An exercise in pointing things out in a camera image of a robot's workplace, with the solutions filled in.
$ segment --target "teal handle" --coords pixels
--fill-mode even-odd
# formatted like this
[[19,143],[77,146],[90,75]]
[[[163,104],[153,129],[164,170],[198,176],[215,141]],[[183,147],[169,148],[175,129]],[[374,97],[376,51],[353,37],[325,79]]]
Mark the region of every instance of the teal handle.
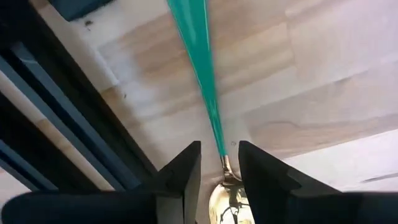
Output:
[[226,156],[216,95],[206,0],[168,0],[206,104],[220,156]]

